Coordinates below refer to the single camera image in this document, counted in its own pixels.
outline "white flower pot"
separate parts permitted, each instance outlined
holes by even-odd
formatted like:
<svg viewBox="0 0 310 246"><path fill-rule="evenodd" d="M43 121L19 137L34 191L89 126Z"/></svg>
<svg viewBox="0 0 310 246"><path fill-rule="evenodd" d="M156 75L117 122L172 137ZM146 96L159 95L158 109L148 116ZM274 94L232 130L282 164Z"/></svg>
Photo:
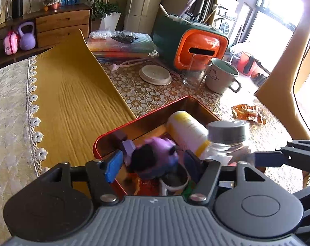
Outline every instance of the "white flower pot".
<svg viewBox="0 0 310 246"><path fill-rule="evenodd" d="M112 13L110 16L107 15L105 18L101 20L99 29L110 30L114 32L120 16L121 13Z"/></svg>

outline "table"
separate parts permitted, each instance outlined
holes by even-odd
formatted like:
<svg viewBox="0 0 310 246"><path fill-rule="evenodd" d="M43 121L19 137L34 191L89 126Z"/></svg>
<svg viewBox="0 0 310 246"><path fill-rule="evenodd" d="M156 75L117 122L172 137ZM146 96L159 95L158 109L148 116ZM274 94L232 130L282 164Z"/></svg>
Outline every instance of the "table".
<svg viewBox="0 0 310 246"><path fill-rule="evenodd" d="M136 117L141 117L168 103L174 102L186 95L192 96L205 105L221 120L233 119L232 106L238 104L258 105L267 117L266 125L251 123L251 141L255 151L273 151L285 146L291 136L281 122L255 97L246 90L234 93L229 89L223 94L217 94L203 83L197 90L186 87L182 78L172 76L172 82L166 86L156 86L143 81L139 77L139 70L146 65L119 68L110 71L102 64L107 75L131 108ZM283 165L280 168L267 168L265 175L280 184L291 193L302 189L302 171Z"/></svg>

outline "drawer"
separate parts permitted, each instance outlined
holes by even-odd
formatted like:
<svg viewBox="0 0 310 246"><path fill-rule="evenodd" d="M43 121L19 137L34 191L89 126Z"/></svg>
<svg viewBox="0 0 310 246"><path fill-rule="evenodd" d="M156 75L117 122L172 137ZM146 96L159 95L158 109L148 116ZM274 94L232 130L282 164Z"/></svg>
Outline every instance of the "drawer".
<svg viewBox="0 0 310 246"><path fill-rule="evenodd" d="M36 19L36 33L89 24L90 10L53 14Z"/></svg>
<svg viewBox="0 0 310 246"><path fill-rule="evenodd" d="M50 45L52 46L54 44L61 42L70 33L76 32L79 29L82 31L84 38L87 38L89 36L89 25L88 24L67 27L67 28L59 28L59 29L49 30L49 31L36 34L37 45L39 48L44 47L44 46L50 46Z"/></svg>

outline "metal screw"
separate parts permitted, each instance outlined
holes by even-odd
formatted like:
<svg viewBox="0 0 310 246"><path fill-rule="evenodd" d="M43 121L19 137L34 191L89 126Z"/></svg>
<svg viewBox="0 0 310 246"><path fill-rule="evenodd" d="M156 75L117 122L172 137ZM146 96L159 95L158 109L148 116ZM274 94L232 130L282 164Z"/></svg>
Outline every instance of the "metal screw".
<svg viewBox="0 0 310 246"><path fill-rule="evenodd" d="M100 196L100 200L103 202L115 202L117 197L114 194L103 194Z"/></svg>
<svg viewBox="0 0 310 246"><path fill-rule="evenodd" d="M206 196L202 193L195 193L189 197L194 202L204 202L206 200Z"/></svg>

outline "white bottle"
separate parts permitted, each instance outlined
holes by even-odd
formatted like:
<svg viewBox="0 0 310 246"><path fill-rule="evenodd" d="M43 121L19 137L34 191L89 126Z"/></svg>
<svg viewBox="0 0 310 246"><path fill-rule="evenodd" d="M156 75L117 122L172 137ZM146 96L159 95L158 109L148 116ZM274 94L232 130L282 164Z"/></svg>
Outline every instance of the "white bottle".
<svg viewBox="0 0 310 246"><path fill-rule="evenodd" d="M199 159L209 146L208 130L186 111L173 113L166 123L166 130L183 150L191 150Z"/></svg>

